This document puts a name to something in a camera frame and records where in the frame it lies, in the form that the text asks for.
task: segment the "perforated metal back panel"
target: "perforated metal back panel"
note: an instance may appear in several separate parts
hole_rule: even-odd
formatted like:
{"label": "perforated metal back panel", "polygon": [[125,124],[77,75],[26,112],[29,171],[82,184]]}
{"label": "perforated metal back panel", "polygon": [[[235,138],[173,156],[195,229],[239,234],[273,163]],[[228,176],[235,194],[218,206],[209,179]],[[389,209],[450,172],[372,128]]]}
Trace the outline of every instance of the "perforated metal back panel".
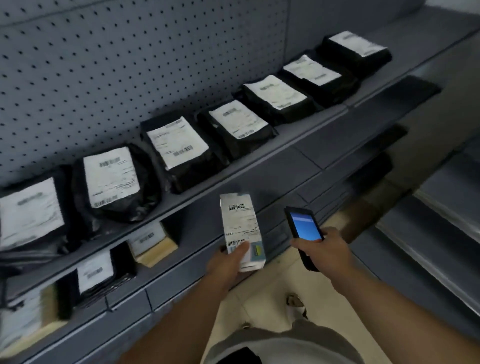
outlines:
{"label": "perforated metal back panel", "polygon": [[154,114],[211,105],[283,62],[288,0],[90,2],[1,5],[0,185],[132,139]]}

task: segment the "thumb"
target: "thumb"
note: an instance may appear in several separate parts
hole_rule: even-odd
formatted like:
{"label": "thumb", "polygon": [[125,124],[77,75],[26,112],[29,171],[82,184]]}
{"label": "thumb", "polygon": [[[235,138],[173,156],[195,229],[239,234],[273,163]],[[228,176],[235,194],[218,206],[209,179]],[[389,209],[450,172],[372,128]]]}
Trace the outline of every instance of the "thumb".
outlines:
{"label": "thumb", "polygon": [[305,240],[305,239],[301,239],[301,238],[296,238],[296,239],[292,239],[290,241],[290,245],[293,246],[294,248],[297,248],[297,249],[300,249],[306,253],[308,253],[309,251],[312,250],[313,248],[313,245],[316,244],[317,241],[309,241],[309,240]]}
{"label": "thumb", "polygon": [[245,256],[245,254],[247,254],[249,249],[250,249],[250,243],[244,242],[241,245],[237,246],[237,248],[231,254],[229,254],[229,256],[234,261],[240,262]]}

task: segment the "gray shorts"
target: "gray shorts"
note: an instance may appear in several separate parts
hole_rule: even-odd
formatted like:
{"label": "gray shorts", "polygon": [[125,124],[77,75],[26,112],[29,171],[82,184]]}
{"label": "gray shorts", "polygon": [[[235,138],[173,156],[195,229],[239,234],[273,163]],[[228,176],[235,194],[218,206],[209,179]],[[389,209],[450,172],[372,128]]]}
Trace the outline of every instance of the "gray shorts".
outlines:
{"label": "gray shorts", "polygon": [[290,331],[276,333],[261,328],[249,328],[235,331],[225,340],[213,346],[205,358],[208,363],[217,358],[228,348],[239,345],[243,342],[260,341],[271,338],[292,338],[302,341],[309,341],[320,345],[332,352],[345,356],[356,364],[365,364],[359,352],[348,342],[346,338],[331,328],[317,326],[307,320],[297,320],[293,323]]}

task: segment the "label on box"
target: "label on box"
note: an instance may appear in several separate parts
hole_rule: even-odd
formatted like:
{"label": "label on box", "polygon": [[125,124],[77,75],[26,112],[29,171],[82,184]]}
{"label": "label on box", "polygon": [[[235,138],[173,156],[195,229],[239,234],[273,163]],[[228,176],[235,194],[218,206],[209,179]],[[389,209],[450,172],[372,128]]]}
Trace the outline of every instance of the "label on box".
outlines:
{"label": "label on box", "polygon": [[273,75],[267,76],[264,80],[254,84],[245,84],[245,86],[277,110],[283,110],[307,98]]}
{"label": "label on box", "polygon": [[[243,242],[261,242],[257,216],[249,194],[220,195],[223,228],[228,253],[232,253]],[[251,253],[246,254],[242,263],[249,262]]]}
{"label": "label on box", "polygon": [[25,298],[17,311],[4,310],[0,314],[0,351],[42,328],[41,296]]}
{"label": "label on box", "polygon": [[0,198],[0,251],[32,242],[64,224],[53,177]]}
{"label": "label on box", "polygon": [[155,149],[170,170],[182,163],[201,156],[208,144],[182,116],[161,128],[147,132]]}
{"label": "label on box", "polygon": [[84,158],[88,197],[99,208],[140,191],[128,147]]}
{"label": "label on box", "polygon": [[246,138],[268,125],[238,100],[210,111],[209,114],[237,139]]}
{"label": "label on box", "polygon": [[338,43],[341,46],[344,46],[345,48],[348,48],[349,50],[354,51],[355,53],[360,54],[362,57],[368,57],[371,54],[386,49],[386,47],[369,42],[368,40],[363,39],[362,37],[351,32],[342,32],[331,37],[330,40]]}
{"label": "label on box", "polygon": [[322,66],[320,63],[313,61],[306,55],[287,64],[283,69],[298,78],[306,79],[317,86],[323,86],[324,84],[332,82],[342,76],[341,74]]}
{"label": "label on box", "polygon": [[133,255],[137,257],[161,242],[166,236],[162,224],[159,221],[152,221],[129,235],[127,241]]}
{"label": "label on box", "polygon": [[110,250],[95,255],[77,268],[80,294],[99,283],[113,277],[113,264]]}

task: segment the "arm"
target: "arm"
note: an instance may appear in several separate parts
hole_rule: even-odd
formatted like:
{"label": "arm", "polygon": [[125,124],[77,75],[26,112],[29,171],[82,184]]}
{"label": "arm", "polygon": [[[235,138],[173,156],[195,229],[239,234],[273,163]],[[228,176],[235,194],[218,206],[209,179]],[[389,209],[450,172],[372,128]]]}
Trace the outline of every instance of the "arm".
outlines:
{"label": "arm", "polygon": [[193,291],[125,353],[120,363],[199,364],[220,303],[237,277],[240,261],[248,249],[249,244],[244,243],[230,255],[218,252]]}
{"label": "arm", "polygon": [[323,242],[294,239],[292,245],[307,253],[345,296],[393,364],[480,362],[477,342],[356,268],[337,229],[323,232]]}

